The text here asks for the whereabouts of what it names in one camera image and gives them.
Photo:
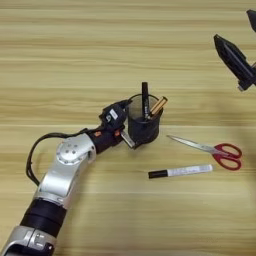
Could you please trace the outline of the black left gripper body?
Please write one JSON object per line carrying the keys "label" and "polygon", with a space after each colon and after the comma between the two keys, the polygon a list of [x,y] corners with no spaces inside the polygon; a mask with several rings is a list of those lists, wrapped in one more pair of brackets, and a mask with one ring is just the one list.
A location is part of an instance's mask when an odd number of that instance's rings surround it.
{"label": "black left gripper body", "polygon": [[118,145],[122,141],[121,132],[125,126],[122,125],[120,128],[110,130],[99,126],[96,129],[88,130],[87,135],[92,140],[96,153],[100,154],[110,147]]}

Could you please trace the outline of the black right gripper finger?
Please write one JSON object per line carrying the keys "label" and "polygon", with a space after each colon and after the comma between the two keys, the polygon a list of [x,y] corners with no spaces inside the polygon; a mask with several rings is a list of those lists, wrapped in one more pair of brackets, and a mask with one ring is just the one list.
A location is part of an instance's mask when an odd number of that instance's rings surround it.
{"label": "black right gripper finger", "polygon": [[253,31],[256,32],[256,11],[249,9],[247,15]]}
{"label": "black right gripper finger", "polygon": [[214,36],[214,44],[221,60],[238,79],[238,88],[246,91],[250,86],[256,86],[256,66],[247,62],[240,49],[218,34]]}

